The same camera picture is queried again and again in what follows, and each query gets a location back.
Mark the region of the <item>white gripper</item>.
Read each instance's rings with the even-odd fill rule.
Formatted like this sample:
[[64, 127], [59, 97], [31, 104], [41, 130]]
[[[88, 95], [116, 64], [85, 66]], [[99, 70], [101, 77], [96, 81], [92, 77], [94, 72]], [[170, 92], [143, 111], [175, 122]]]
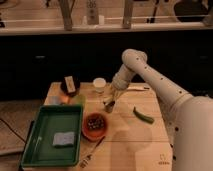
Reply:
[[104, 92], [103, 99], [105, 97], [112, 97], [112, 101], [116, 102], [124, 91], [126, 90], [131, 82], [132, 76], [127, 71], [118, 71], [112, 79], [112, 85], [117, 89], [114, 91], [113, 88], [107, 88]]

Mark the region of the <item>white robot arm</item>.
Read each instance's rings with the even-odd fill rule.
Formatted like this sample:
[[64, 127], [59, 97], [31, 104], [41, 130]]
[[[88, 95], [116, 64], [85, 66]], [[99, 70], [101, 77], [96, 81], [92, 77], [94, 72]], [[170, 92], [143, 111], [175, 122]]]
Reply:
[[176, 115], [172, 171], [213, 171], [213, 99], [194, 96], [147, 64], [147, 54], [126, 49], [103, 104], [107, 108], [138, 74]]

